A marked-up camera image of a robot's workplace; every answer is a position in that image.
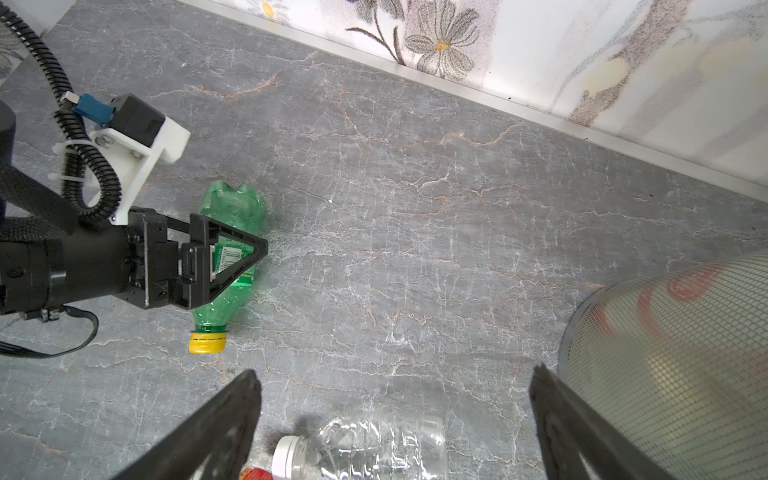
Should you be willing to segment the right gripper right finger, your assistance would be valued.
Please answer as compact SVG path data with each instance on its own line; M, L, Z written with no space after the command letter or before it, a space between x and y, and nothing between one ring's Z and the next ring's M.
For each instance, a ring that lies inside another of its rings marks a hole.
M670 479L544 364L534 367L529 398L549 479Z

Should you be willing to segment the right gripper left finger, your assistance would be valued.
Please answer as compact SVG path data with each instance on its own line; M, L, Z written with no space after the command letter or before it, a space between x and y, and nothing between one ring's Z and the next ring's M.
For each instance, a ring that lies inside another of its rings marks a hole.
M248 369L117 479L237 479L261 414L262 387Z

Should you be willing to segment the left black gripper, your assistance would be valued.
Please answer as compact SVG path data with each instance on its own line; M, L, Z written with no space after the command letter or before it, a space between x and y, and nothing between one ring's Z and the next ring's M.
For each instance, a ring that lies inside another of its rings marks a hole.
M150 208L132 208L125 228L130 274L122 299L142 309L196 309L218 298L268 253L268 241L211 217L189 223ZM168 230L186 233L179 248Z

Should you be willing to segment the green soda bottle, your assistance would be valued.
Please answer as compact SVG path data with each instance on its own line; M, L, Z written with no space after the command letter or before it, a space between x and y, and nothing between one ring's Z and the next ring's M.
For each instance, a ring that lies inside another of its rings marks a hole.
M259 235L267 217L264 197L254 188L237 188L223 180L214 181L203 198L200 213L244 232ZM253 252L253 248L221 236L215 246L212 266L220 273ZM195 328L189 352L218 354L225 350L228 324L248 303L254 291L255 269L248 269L211 303L194 310Z

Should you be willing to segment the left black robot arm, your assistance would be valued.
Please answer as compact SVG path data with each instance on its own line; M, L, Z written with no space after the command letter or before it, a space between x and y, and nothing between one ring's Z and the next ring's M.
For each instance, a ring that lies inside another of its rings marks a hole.
M66 153L94 149L121 198L107 218L81 217L67 200L12 164L16 117L1 109L1 202L23 210L1 219L1 310L45 319L72 302L115 296L143 309L209 304L267 254L268 243L231 220L187 220L135 201L154 167L183 153L186 129L132 95L109 105L79 99L73 113L102 129L63 143Z

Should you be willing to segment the mesh bin with green bag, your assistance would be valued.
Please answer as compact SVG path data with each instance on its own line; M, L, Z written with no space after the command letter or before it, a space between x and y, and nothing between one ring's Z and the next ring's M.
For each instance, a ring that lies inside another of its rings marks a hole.
M595 292L557 374L672 476L765 478L766 253Z

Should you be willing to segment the clear bottle green cap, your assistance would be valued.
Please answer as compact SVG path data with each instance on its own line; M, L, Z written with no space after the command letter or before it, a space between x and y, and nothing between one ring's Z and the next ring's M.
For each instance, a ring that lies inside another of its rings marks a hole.
M245 468L240 476L239 480L273 480L272 474L260 468Z

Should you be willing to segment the crushed clear bottle white cap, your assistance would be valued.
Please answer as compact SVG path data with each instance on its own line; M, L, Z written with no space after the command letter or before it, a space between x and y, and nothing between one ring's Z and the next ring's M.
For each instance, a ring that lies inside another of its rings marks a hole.
M447 479L445 427L435 416L358 414L286 435L275 479Z

